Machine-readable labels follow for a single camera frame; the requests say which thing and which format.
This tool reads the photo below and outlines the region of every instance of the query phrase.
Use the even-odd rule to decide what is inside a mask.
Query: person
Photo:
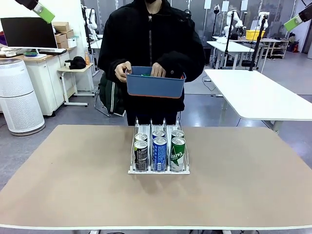
[[[132,66],[152,67],[151,76],[195,80],[203,71],[203,46],[190,14],[167,0],[134,0],[114,11],[105,24],[98,67],[122,89],[128,125],[175,124],[184,110],[180,98],[139,97],[127,93]]]

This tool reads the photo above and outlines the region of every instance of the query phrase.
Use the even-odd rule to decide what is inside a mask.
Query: bottle
[[[86,55],[85,55],[85,57],[84,57],[84,60],[86,61],[86,64],[87,64],[87,65],[90,65],[90,58],[89,58],[88,52],[86,52]]]

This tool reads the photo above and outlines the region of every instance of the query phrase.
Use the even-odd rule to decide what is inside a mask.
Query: hand
[[[162,68],[162,66],[156,62],[152,66],[152,72],[151,72],[152,77],[166,77],[166,71],[165,69]]]
[[[128,74],[132,73],[131,63],[129,61],[119,64],[115,69],[115,75],[121,82],[127,82],[126,69]]]

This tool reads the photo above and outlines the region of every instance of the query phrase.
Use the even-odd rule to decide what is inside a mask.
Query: zipper
[[[150,31],[149,31],[149,39],[150,39],[150,66],[153,65],[153,58],[152,58],[152,16],[148,16],[148,22],[150,25]]]

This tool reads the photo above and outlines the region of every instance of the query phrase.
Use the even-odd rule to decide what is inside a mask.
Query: white robot
[[[262,20],[263,20],[263,17],[264,16],[267,16],[267,19],[265,20],[265,23],[264,23],[264,30],[269,26],[269,24],[268,24],[268,16],[269,16],[269,12],[260,12],[259,13],[259,17],[260,17],[260,19],[258,20],[258,26],[255,28],[255,30],[260,30],[260,28],[261,28],[261,23],[262,23]]]
[[[92,40],[98,40],[97,38],[97,33],[96,29],[98,28],[97,22],[96,22],[96,11],[94,8],[89,9],[83,5],[81,5],[83,10],[86,13],[87,17],[87,24],[88,24],[88,29],[90,30],[90,38]]]
[[[243,22],[238,17],[236,10],[229,11],[227,13],[226,26],[224,27],[225,37],[219,38],[217,40],[217,42],[222,43],[222,44],[227,43],[228,36],[229,36],[229,30],[231,29],[231,31],[232,31],[234,29],[233,26],[231,25],[231,19],[232,19],[233,13],[234,13],[233,20],[237,21],[237,23],[235,24],[235,28],[243,28],[243,29],[246,28],[246,27],[244,27]]]

